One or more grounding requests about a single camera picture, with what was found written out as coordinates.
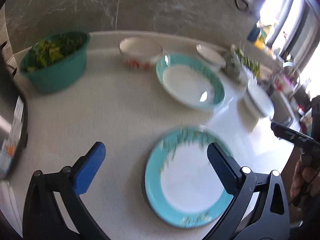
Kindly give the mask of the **person's right hand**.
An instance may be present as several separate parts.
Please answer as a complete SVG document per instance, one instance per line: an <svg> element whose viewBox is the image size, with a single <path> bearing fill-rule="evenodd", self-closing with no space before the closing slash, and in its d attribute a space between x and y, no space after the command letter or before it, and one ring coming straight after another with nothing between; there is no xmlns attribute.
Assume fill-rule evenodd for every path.
<svg viewBox="0 0 320 240"><path fill-rule="evenodd" d="M302 169L302 162L298 159L290 189L291 198L295 198L300 193L303 183L311 185L310 194L312 197L319 194L319 172L311 167Z"/></svg>

